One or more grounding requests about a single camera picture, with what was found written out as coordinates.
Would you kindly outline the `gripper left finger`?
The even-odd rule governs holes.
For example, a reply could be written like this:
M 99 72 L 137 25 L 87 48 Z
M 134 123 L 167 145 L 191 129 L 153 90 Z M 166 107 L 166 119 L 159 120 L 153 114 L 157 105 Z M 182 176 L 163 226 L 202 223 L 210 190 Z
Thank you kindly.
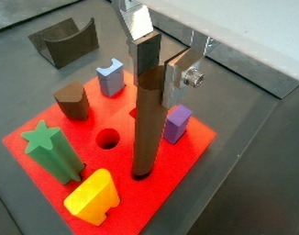
M 149 7 L 135 0 L 113 0 L 113 8 L 127 34 L 129 54 L 134 61 L 134 84 L 159 64 L 162 35 L 154 29 Z

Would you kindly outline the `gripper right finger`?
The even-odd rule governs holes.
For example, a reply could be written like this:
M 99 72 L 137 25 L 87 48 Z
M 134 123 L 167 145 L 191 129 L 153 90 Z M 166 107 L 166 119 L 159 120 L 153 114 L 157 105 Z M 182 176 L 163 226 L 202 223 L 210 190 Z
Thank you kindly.
M 186 96 L 187 88 L 202 85 L 202 61 L 218 45 L 218 41 L 194 30 L 187 48 L 165 62 L 165 89 L 162 105 L 171 109 Z

